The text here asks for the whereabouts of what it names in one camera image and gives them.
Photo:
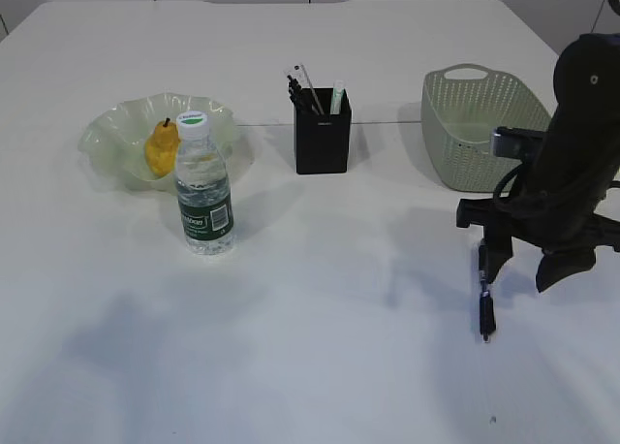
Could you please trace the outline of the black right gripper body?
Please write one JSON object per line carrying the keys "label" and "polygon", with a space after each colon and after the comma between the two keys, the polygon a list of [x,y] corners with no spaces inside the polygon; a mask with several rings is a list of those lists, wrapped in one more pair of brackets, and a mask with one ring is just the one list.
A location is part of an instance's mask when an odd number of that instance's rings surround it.
{"label": "black right gripper body", "polygon": [[565,243],[607,246],[619,250],[619,222],[596,213],[607,191],[619,187],[619,173],[584,174],[552,192],[528,191],[525,172],[509,172],[490,197],[462,199],[456,210],[456,226],[495,225],[511,238],[542,249]]}

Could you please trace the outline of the blue black right robot arm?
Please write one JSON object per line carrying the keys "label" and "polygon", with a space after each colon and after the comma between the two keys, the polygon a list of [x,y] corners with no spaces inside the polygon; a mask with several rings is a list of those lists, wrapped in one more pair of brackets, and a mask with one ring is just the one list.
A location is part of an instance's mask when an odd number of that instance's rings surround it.
{"label": "blue black right robot arm", "polygon": [[486,291],[519,239],[542,251],[539,292],[590,270],[599,246],[619,248],[619,224],[597,214],[619,171],[619,37],[581,35],[553,75],[557,107],[545,131],[500,126],[492,152],[519,165],[488,199],[463,199],[456,225],[483,228],[480,285]]}

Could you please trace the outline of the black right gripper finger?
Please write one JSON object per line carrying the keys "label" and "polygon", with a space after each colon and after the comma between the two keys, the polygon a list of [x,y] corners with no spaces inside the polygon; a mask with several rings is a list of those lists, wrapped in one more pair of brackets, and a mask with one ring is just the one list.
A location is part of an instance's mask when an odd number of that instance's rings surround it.
{"label": "black right gripper finger", "polygon": [[487,284],[494,282],[502,266],[512,256],[511,234],[499,226],[485,226],[481,242],[481,271]]}
{"label": "black right gripper finger", "polygon": [[537,290],[542,293],[567,277],[591,270],[595,264],[593,245],[565,243],[543,246],[535,278]]}

